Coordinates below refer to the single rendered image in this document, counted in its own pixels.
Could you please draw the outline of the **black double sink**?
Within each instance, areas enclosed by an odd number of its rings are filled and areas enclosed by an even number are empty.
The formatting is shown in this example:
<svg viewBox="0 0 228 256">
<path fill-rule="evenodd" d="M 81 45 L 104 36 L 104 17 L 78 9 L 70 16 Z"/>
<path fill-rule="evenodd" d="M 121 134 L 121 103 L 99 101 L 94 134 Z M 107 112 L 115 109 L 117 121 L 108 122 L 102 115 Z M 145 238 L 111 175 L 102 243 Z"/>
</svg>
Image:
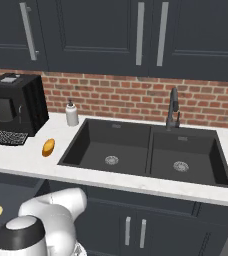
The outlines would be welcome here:
<svg viewBox="0 0 228 256">
<path fill-rule="evenodd" d="M 217 132 L 87 118 L 62 166 L 228 188 Z"/>
</svg>

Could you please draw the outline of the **white soap dispenser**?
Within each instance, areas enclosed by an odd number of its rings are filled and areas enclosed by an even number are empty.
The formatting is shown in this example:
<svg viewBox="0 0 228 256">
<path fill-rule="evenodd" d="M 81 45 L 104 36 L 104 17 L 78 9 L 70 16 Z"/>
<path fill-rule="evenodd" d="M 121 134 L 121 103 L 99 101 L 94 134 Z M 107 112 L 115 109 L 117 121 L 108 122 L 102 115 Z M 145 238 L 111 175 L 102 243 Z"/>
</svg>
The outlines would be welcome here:
<svg viewBox="0 0 228 256">
<path fill-rule="evenodd" d="M 66 105 L 66 120 L 68 126 L 76 126 L 79 124 L 78 111 L 72 100 Z"/>
</svg>

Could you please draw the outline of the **black tap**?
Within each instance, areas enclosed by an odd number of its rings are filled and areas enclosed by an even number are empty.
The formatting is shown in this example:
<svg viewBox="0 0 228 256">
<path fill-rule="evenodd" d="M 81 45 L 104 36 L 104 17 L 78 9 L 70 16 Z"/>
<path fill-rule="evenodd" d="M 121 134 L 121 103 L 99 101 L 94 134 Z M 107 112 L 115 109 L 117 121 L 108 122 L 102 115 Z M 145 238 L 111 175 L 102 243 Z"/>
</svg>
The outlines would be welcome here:
<svg viewBox="0 0 228 256">
<path fill-rule="evenodd" d="M 174 112 L 178 113 L 176 120 L 173 120 Z M 178 91 L 177 91 L 177 88 L 174 87 L 170 93 L 170 103 L 169 103 L 168 116 L 166 119 L 166 129 L 170 131 L 172 127 L 178 128 L 179 126 L 180 126 L 180 115 L 179 115 Z"/>
</svg>

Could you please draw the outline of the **orange bread loaf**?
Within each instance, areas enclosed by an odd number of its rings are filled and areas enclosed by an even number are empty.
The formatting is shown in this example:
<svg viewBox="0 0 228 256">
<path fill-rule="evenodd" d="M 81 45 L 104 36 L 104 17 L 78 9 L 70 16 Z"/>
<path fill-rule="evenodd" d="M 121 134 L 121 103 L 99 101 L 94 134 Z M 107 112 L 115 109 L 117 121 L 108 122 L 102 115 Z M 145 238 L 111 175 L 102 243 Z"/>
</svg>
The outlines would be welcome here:
<svg viewBox="0 0 228 256">
<path fill-rule="evenodd" d="M 55 146 L 55 140 L 53 138 L 51 139 L 48 139 L 44 145 L 43 145 L 43 148 L 42 148 L 42 155 L 44 157 L 48 157 L 51 155 L 51 153 L 53 152 L 54 150 L 54 146 Z"/>
</svg>

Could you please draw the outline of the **dark panel under sink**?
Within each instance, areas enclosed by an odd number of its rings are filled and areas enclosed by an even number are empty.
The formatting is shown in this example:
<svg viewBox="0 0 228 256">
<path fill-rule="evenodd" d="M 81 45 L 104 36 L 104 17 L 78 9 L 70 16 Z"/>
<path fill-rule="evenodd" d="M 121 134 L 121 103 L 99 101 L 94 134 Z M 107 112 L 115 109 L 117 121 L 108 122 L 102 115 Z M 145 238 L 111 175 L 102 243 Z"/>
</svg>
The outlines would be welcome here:
<svg viewBox="0 0 228 256">
<path fill-rule="evenodd" d="M 147 195 L 115 189 L 87 187 L 90 198 L 196 216 L 200 204 L 193 201 Z"/>
</svg>

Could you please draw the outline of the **black coffee machine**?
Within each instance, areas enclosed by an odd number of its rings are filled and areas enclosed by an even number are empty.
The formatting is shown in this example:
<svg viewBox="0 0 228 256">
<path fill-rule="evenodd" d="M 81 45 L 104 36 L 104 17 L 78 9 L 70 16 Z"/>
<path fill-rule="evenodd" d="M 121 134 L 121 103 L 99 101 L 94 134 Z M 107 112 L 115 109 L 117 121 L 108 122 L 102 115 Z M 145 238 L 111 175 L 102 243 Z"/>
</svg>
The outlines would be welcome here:
<svg viewBox="0 0 228 256">
<path fill-rule="evenodd" d="M 0 76 L 0 145 L 23 145 L 48 119 L 40 75 Z"/>
</svg>

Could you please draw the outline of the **dark base cupboard door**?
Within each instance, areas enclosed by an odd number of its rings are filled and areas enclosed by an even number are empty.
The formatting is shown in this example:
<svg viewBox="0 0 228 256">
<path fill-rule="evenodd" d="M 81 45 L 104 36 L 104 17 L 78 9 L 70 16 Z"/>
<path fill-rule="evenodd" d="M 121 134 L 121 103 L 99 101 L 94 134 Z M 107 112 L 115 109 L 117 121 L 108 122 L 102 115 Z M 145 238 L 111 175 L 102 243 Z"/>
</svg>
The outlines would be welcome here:
<svg viewBox="0 0 228 256">
<path fill-rule="evenodd" d="M 140 249 L 142 219 L 147 226 Z M 192 218 L 143 210 L 136 213 L 136 256 L 208 256 L 210 237 L 206 225 Z"/>
<path fill-rule="evenodd" d="M 130 245 L 125 245 L 125 220 L 131 217 Z M 89 199 L 76 219 L 77 240 L 88 256 L 133 256 L 135 212 L 104 200 Z"/>
</svg>

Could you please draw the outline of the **dark wall cupboard door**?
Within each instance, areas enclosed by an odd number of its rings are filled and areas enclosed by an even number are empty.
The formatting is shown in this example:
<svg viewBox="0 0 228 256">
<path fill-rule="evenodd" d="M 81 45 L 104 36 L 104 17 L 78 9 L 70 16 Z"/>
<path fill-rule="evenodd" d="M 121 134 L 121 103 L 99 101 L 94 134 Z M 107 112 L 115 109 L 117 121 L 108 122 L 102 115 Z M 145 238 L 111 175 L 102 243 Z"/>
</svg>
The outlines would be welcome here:
<svg viewBox="0 0 228 256">
<path fill-rule="evenodd" d="M 142 65 L 136 66 L 138 2 L 145 3 Z M 145 76 L 153 0 L 38 0 L 51 71 Z"/>
<path fill-rule="evenodd" d="M 30 24 L 37 60 L 32 61 L 24 30 L 20 2 L 30 8 Z M 48 69 L 37 0 L 0 0 L 0 68 L 44 71 Z"/>
<path fill-rule="evenodd" d="M 163 65 L 157 67 L 163 2 L 169 9 Z M 228 0 L 154 0 L 149 75 L 228 82 Z"/>
</svg>

